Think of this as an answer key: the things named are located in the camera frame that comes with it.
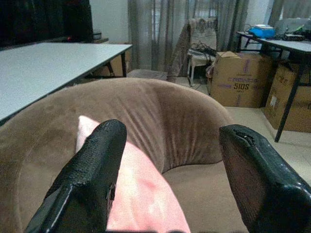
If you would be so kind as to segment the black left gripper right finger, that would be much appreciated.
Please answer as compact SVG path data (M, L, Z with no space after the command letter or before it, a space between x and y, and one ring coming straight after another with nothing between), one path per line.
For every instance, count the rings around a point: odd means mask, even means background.
M309 233L311 187L258 132L219 129L221 155L242 221L250 233Z

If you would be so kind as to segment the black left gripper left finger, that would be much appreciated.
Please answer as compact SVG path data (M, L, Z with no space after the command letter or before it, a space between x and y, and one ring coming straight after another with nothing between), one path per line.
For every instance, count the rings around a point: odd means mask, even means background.
M126 138L119 120L99 124L62 168L25 232L105 232Z

